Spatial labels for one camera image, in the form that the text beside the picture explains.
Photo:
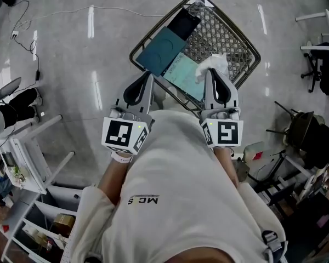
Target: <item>brown box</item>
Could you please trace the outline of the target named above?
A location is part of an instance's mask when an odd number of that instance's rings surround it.
[[[76,218],[71,215],[58,214],[54,220],[52,232],[56,234],[61,234],[62,236],[68,238]]]

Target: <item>black shoe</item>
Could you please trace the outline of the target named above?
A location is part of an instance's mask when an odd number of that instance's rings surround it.
[[[10,3],[7,4],[7,6],[12,7],[15,6],[17,0],[10,0]]]

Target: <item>crumpled paper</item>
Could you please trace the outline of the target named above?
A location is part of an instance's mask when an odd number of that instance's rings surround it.
[[[195,71],[197,84],[205,80],[205,76],[209,68],[214,68],[229,78],[226,53],[223,55],[214,54],[198,65]]]

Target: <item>white marker cube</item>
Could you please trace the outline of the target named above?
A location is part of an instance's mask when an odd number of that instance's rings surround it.
[[[208,147],[236,147],[241,145],[243,121],[206,119],[201,124]]]
[[[101,144],[113,151],[136,155],[149,133],[145,122],[105,117]]]

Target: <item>concrete floor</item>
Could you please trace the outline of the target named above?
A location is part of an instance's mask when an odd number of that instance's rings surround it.
[[[61,10],[89,5],[123,7],[146,15],[165,15],[181,0],[29,0],[22,21]],[[308,39],[319,41],[326,33],[325,20],[296,23],[296,16],[329,9],[328,0],[212,0],[254,44],[262,61],[239,89],[243,145],[259,141],[280,148],[279,135],[266,128],[282,127],[287,115],[274,104],[315,111],[329,126],[329,96],[316,84],[308,93],[311,79],[301,79],[308,70],[299,47]],[[26,3],[0,9],[0,87],[22,77],[21,88],[35,79],[37,61],[10,41],[11,31]],[[110,161],[110,151],[101,146],[103,117],[109,114],[115,91],[126,78],[139,71],[129,60],[129,52],[160,20],[123,10],[94,9],[94,37],[88,35],[88,9],[34,20],[17,40],[25,46],[37,31],[37,54],[41,61],[41,81],[46,121],[58,114],[63,122],[39,136],[47,160],[57,164],[69,151],[74,158],[58,175],[63,184],[89,185],[98,182]]]

